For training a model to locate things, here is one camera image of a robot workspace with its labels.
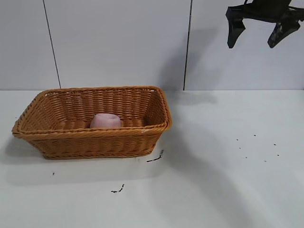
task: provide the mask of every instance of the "white table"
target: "white table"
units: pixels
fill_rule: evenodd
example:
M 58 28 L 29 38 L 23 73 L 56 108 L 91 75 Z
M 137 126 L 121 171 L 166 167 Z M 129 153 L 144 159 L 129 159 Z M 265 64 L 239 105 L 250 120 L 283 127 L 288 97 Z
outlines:
M 68 161 L 11 136 L 37 93 L 0 91 L 1 228 L 304 227 L 304 91 L 168 92 L 151 155 Z

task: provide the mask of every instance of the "pink sponge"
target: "pink sponge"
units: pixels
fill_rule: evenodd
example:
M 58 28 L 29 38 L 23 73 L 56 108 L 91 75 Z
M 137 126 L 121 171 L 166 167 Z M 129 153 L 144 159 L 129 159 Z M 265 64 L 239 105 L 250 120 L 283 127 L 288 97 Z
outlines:
M 90 128 L 117 128 L 121 127 L 119 116 L 114 114 L 96 114 L 91 122 Z

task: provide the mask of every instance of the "woven basket wall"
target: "woven basket wall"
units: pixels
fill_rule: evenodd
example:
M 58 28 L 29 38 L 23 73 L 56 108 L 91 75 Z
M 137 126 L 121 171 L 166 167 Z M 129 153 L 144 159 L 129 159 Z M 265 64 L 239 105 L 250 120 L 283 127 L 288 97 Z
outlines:
M 118 115 L 122 127 L 90 129 L 98 113 Z M 137 157 L 151 153 L 171 124 L 164 92 L 154 86 L 53 89 L 36 96 L 12 133 L 47 159 Z

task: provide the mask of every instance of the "basket rim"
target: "basket rim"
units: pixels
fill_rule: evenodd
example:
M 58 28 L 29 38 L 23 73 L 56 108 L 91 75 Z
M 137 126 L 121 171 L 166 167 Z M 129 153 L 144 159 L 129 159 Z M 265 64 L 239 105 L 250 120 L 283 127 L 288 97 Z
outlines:
M 150 89 L 155 90 L 159 93 L 162 106 L 165 109 L 165 121 L 157 125 L 148 125 L 144 127 L 121 127 L 121 128 L 79 128 L 79 129 L 70 129 L 70 130 L 33 130 L 33 131 L 24 131 L 21 129 L 22 122 L 28 115 L 35 110 L 35 106 L 44 99 L 44 96 L 50 93 L 66 93 L 66 92 L 83 92 L 83 91 L 101 91 L 101 90 L 124 90 L 124 89 Z M 61 88 L 61 89 L 49 89 L 43 92 L 40 92 L 32 100 L 32 102 L 27 106 L 25 111 L 15 122 L 12 129 L 14 136 L 23 139 L 59 139 L 59 138 L 83 138 L 83 137 L 100 137 L 100 136 L 124 136 L 124 135 L 140 135 L 140 134 L 154 134 L 162 133 L 163 131 L 168 130 L 172 125 L 171 114 L 167 105 L 167 100 L 165 93 L 156 86 L 107 86 L 107 87 L 83 87 L 83 88 Z

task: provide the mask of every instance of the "white wall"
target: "white wall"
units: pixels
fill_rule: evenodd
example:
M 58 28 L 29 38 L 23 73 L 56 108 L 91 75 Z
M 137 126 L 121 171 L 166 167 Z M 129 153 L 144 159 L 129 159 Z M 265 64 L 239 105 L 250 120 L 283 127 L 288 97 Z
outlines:
M 246 30 L 227 47 L 227 7 L 243 2 L 193 0 L 186 89 L 303 89 L 304 23 L 270 49 L 275 24 L 244 20 Z M 291 5 L 304 7 L 304 1 Z
M 62 87 L 182 89 L 190 0 L 46 0 Z
M 0 89 L 59 87 L 42 0 L 0 2 Z

